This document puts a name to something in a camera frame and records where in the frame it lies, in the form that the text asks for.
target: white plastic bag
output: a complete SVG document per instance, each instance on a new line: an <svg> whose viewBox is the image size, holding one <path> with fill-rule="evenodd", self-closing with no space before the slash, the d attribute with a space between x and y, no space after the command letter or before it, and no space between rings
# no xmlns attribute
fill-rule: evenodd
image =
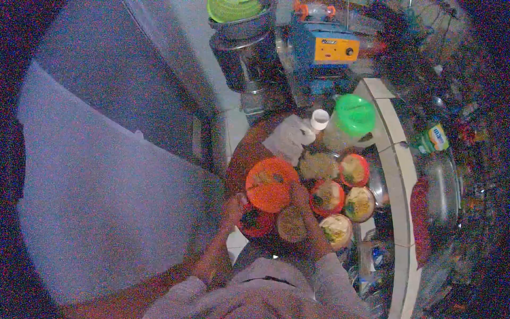
<svg viewBox="0 0 510 319"><path fill-rule="evenodd" d="M293 114L276 127L263 145L275 156L282 157L292 166L297 166L303 152L303 145L314 141L313 129Z"/></svg>

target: metal pot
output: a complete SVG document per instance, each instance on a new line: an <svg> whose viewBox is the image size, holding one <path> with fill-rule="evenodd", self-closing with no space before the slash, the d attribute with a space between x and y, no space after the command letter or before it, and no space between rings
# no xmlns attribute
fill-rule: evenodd
<svg viewBox="0 0 510 319"><path fill-rule="evenodd" d="M232 91L255 94L269 84L277 60L274 32L243 40L216 33L209 44Z"/></svg>

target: green plastic container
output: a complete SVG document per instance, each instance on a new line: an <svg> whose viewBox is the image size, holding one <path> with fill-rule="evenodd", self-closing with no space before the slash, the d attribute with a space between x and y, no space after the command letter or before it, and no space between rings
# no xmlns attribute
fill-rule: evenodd
<svg viewBox="0 0 510 319"><path fill-rule="evenodd" d="M207 12L218 23L247 19L262 11L259 0L208 0Z"/></svg>
<svg viewBox="0 0 510 319"><path fill-rule="evenodd" d="M349 146L368 147L371 140L359 139L375 127L375 107L354 95L333 96L336 101L331 121L324 130L324 144L332 151L341 152Z"/></svg>

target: red plastic bowl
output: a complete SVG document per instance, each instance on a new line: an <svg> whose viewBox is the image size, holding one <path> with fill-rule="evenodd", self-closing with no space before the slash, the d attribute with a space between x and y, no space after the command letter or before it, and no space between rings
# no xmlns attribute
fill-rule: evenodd
<svg viewBox="0 0 510 319"><path fill-rule="evenodd" d="M315 207L313 204L314 193L315 191L317 191L320 185L324 184L324 182L325 180L318 180L315 183L314 188L312 188L312 190L310 191L310 207L316 214L321 215L322 217L328 217L331 214L338 214L342 211L342 208L344 207L345 193L344 189L342 188L342 185L338 184L337 182L333 182L337 184L338 187L340 188L340 202L338 203L338 205L332 210L325 210L320 207Z"/></svg>
<svg viewBox="0 0 510 319"><path fill-rule="evenodd" d="M253 209L254 206L251 203L248 203L243 206L243 213ZM247 237L262 237L271 232L274 228L275 214L268 213L257 209L259 211L259 217L257 217L257 222L260 225L259 228L250 228L246 229L243 227L242 223L239 221L237 227L241 231L244 236Z"/></svg>
<svg viewBox="0 0 510 319"><path fill-rule="evenodd" d="M364 187L365 185L367 185L368 179L370 177L370 167L368 165L368 162L363 156L360 156L358 154L347 154L344 158L346 158L349 155L359 159L360 164L363 166L363 170L365 171L365 177L361 181L359 181L355 184L347 183L347 181L345 180L345 177L344 177L344 173L343 173L344 168L342 166L342 161L343 161L343 159L342 159L342 161L340 161L340 165L338 165L339 169L340 169L340 180L342 181L342 183L344 183L345 185L347 185L349 187Z"/></svg>

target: blue machine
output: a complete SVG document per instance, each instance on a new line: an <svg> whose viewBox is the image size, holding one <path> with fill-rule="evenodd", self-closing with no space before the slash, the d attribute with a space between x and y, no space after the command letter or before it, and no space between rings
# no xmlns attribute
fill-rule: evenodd
<svg viewBox="0 0 510 319"><path fill-rule="evenodd" d="M326 17L307 20L302 12L291 18L289 43L293 47L294 72L300 86L312 95L330 94L336 85L347 86L342 69L358 58L360 41L343 24Z"/></svg>

